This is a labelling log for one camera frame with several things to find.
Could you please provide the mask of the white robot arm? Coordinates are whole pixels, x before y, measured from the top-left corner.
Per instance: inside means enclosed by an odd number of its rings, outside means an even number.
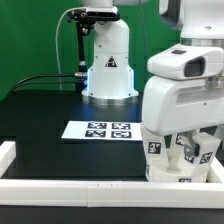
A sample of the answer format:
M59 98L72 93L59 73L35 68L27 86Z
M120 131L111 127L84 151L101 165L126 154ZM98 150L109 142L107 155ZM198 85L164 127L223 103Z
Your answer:
M83 95L98 101L137 95L128 64L128 28L119 5L136 0L81 0L96 22L94 62ZM224 0L161 0L164 21L182 29L181 42L149 58L142 101L145 143L224 123Z

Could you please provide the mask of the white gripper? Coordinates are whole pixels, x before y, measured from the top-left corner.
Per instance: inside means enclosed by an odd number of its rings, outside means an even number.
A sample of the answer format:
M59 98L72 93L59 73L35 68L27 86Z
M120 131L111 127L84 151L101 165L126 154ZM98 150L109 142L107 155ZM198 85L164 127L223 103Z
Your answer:
M153 76L143 93L142 124L158 136L183 132L188 162L200 151L194 129L224 123L224 88L206 86L223 69L224 50L220 47L176 44L148 60Z

